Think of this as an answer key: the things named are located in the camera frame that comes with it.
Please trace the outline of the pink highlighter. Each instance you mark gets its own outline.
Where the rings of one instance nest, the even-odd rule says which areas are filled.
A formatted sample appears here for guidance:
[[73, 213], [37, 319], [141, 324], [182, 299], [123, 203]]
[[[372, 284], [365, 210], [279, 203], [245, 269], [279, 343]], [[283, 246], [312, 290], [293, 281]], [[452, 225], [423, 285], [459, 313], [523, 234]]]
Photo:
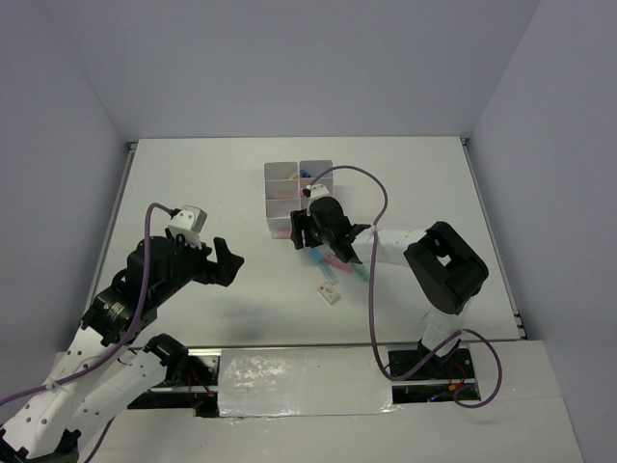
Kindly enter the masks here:
[[273, 239], [289, 239], [291, 236], [291, 230], [277, 230], [272, 231], [271, 237]]

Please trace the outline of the light blue highlighter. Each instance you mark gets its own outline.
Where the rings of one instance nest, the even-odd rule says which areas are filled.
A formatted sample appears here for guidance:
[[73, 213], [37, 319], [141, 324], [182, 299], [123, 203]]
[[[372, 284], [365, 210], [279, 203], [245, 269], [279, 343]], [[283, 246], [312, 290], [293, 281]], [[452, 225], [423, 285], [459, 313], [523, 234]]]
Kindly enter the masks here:
[[330, 285], [336, 285], [338, 283], [338, 278], [331, 266], [325, 261], [325, 258], [321, 254], [320, 250], [317, 248], [310, 248], [309, 255], [321, 271], [326, 281]]

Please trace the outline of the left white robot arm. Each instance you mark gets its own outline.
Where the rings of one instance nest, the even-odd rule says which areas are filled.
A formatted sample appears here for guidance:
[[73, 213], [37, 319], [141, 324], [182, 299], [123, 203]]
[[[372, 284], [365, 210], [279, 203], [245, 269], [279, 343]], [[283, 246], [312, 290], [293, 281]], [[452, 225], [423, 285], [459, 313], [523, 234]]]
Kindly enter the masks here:
[[4, 462], [75, 462], [81, 446], [147, 389], [182, 382], [196, 363], [167, 334], [156, 335], [107, 381], [105, 371], [191, 282], [229, 286], [244, 260], [221, 237], [193, 247], [183, 234], [142, 240], [83, 315], [41, 392], [1, 427]]

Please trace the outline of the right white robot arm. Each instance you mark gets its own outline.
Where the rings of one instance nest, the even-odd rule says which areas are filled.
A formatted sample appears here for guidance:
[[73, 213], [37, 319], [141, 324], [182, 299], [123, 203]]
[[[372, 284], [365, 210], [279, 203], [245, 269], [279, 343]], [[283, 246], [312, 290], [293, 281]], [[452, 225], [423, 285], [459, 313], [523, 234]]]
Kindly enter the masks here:
[[353, 224], [338, 200], [325, 196], [290, 213], [290, 239], [296, 249], [328, 247], [345, 263], [385, 263], [411, 269], [432, 305], [420, 338], [420, 369], [441, 377], [453, 364], [469, 302], [489, 277], [484, 260], [449, 224], [425, 230], [380, 230]]

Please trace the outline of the left white divided container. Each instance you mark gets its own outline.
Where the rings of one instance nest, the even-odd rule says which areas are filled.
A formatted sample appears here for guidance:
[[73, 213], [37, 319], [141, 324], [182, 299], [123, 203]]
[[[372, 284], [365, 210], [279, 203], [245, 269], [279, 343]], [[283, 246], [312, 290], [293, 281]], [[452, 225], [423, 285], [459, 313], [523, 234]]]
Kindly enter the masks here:
[[264, 164], [265, 217], [270, 233], [291, 230], [290, 213], [301, 205], [299, 177], [287, 180], [299, 165], [293, 161]]

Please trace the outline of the pink correction tape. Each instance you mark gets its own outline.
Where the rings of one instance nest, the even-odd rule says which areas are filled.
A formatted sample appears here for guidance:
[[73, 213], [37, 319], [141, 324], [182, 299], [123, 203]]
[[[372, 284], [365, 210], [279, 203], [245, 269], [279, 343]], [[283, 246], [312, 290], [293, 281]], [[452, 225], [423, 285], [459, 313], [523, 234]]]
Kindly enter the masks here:
[[339, 270], [341, 270], [341, 271], [343, 271], [345, 273], [353, 273], [354, 272], [354, 268], [353, 268], [353, 266], [350, 263], [343, 262], [342, 260], [340, 260], [336, 256], [327, 256], [326, 257], [326, 261], [332, 267], [337, 268], [337, 269], [339, 269]]

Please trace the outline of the green correction tape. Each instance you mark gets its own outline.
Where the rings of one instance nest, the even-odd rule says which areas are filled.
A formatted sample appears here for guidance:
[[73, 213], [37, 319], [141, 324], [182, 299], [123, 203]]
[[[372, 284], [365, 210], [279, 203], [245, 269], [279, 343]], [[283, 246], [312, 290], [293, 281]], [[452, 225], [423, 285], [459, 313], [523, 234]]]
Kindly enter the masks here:
[[352, 263], [352, 267], [356, 274], [366, 283], [370, 282], [370, 272], [362, 263]]

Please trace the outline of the white eraser box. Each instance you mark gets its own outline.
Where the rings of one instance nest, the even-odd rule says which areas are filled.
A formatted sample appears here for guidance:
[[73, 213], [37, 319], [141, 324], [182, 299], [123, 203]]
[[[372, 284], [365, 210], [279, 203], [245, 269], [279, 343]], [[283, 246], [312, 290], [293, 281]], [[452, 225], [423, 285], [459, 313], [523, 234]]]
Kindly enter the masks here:
[[317, 290], [330, 305], [333, 305], [340, 300], [340, 294], [330, 283], [323, 283], [317, 287]]

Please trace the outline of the silver foil panel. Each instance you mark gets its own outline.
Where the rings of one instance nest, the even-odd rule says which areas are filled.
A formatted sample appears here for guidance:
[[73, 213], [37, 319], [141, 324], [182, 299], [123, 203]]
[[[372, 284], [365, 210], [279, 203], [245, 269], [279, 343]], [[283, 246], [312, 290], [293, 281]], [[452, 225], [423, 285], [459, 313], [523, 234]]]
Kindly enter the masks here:
[[226, 349], [218, 408], [230, 418], [390, 413], [391, 383], [368, 347]]

